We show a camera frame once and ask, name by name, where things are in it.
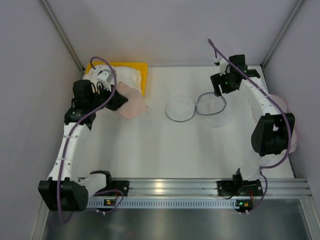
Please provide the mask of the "clear mesh laundry bag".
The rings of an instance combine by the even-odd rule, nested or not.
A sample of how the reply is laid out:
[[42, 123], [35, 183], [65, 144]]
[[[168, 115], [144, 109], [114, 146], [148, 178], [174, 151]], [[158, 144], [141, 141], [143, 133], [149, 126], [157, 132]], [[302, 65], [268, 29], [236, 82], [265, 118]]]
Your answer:
[[178, 96], [168, 102], [165, 107], [166, 116], [174, 122], [187, 122], [199, 115], [212, 128], [227, 125], [231, 120], [231, 109], [223, 96], [214, 92], [201, 94], [197, 101], [190, 97]]

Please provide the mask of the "pink bra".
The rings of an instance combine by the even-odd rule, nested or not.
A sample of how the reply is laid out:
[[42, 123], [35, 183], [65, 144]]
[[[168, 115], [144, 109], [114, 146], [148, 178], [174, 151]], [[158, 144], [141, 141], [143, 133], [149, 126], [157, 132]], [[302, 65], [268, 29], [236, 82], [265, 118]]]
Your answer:
[[126, 120], [131, 120], [136, 116], [147, 112], [147, 105], [144, 101], [144, 97], [137, 89], [130, 87], [124, 82], [120, 82], [117, 85], [116, 90], [119, 94], [128, 99], [126, 103], [115, 111], [117, 114]]

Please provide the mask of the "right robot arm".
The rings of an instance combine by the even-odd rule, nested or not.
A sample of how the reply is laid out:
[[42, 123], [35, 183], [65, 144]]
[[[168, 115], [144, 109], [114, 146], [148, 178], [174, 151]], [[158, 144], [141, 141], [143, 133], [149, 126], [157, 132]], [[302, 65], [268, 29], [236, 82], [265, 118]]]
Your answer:
[[215, 58], [219, 72], [210, 77], [217, 97], [240, 91], [251, 106], [256, 126], [251, 134], [251, 153], [238, 169], [244, 181], [260, 177], [260, 170], [269, 168], [276, 155], [289, 150], [295, 125], [292, 113], [286, 113], [272, 99], [263, 85], [256, 69], [249, 69], [243, 54], [233, 55], [228, 60]]

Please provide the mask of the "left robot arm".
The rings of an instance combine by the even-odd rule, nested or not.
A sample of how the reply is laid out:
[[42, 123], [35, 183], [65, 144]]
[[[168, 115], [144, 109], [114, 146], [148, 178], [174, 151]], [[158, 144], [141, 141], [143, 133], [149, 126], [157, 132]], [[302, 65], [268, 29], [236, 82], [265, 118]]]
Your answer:
[[117, 91], [116, 84], [105, 88], [101, 82], [93, 84], [88, 79], [75, 81], [72, 91], [57, 159], [48, 178], [38, 184], [38, 192], [51, 211], [82, 212], [90, 197], [113, 188], [109, 171], [94, 170], [87, 177], [81, 177], [78, 169], [96, 112], [104, 108], [118, 110], [128, 98]]

